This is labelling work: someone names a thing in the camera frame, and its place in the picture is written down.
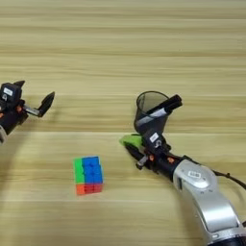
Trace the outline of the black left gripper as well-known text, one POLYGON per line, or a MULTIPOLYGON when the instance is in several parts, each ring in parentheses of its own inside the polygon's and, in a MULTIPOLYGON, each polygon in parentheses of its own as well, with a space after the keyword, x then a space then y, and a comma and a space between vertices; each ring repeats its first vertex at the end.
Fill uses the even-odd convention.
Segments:
MULTIPOLYGON (((14 83, 17 86, 23 87, 25 81, 17 81, 14 83)), ((9 135, 16 126, 22 125, 29 115, 42 117, 52 106, 55 98, 55 92, 48 94, 41 102, 38 109, 28 107, 24 100, 21 100, 12 109, 0 112, 0 134, 9 135)))

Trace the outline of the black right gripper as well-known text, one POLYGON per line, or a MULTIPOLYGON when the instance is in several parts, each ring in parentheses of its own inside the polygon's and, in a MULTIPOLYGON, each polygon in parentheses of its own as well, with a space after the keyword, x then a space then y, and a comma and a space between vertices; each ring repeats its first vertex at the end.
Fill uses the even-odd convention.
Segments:
POLYGON ((141 152, 131 143, 126 143, 125 148, 136 160, 135 166, 137 169, 142 170, 143 168, 147 168, 154 173, 165 176, 169 180, 173 179, 175 170, 185 159, 184 157, 175 156, 162 148, 158 148, 154 152, 145 148, 144 151, 141 152))

